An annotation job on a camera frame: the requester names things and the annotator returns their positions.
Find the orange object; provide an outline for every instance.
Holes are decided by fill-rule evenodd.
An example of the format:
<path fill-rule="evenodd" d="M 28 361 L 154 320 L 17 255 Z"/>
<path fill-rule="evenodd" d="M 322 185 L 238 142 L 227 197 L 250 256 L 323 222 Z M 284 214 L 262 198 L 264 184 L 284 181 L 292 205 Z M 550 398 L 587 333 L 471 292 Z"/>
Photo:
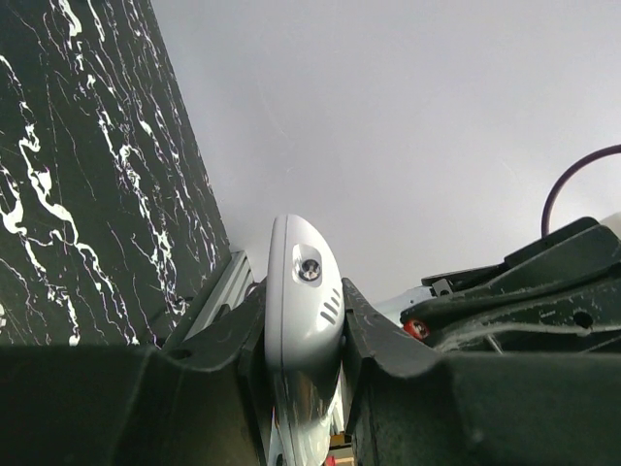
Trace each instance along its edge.
<path fill-rule="evenodd" d="M 404 330 L 421 342 L 429 336 L 429 328 L 427 325 L 415 318 L 404 324 Z"/>

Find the screw hole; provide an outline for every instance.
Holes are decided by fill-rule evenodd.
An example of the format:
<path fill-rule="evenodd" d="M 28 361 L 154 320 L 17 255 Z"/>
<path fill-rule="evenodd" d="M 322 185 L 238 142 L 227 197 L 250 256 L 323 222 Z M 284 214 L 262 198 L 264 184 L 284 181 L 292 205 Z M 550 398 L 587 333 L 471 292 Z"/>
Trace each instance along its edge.
<path fill-rule="evenodd" d="M 578 311 L 573 315 L 573 323 L 578 327 L 590 328 L 593 325 L 593 318 L 584 311 Z"/>
<path fill-rule="evenodd" d="M 168 353 L 168 355 L 173 359 L 180 361 L 182 359 L 187 359 L 188 357 L 190 357 L 192 355 L 192 351 L 190 351 L 189 349 L 173 349 Z"/>

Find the black marble surface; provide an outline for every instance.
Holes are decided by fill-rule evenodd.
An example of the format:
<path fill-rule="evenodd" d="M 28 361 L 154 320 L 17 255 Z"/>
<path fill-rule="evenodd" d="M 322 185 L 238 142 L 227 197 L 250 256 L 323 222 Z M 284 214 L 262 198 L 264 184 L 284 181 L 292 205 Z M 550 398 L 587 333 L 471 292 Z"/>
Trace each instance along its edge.
<path fill-rule="evenodd" d="M 0 0 L 0 344 L 165 338 L 230 258 L 148 0 Z"/>

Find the white device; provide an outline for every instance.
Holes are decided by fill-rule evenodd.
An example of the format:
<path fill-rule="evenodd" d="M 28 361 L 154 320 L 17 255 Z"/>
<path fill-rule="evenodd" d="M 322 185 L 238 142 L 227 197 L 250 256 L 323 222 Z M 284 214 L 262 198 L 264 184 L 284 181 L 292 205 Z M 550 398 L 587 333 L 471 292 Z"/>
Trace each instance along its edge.
<path fill-rule="evenodd" d="M 265 356 L 287 466 L 320 466 L 328 455 L 343 323 L 334 254 L 306 220 L 279 216 L 270 245 Z"/>

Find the white wall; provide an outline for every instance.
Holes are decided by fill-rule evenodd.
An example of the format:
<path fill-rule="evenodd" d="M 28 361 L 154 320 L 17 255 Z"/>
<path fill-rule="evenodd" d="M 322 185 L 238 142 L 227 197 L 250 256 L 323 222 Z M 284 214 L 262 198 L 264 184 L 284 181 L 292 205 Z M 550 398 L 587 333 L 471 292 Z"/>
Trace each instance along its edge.
<path fill-rule="evenodd" d="M 297 213 L 371 300 L 497 262 L 621 142 L 615 1 L 152 0 L 232 244 Z M 621 210 L 621 157 L 554 225 Z"/>

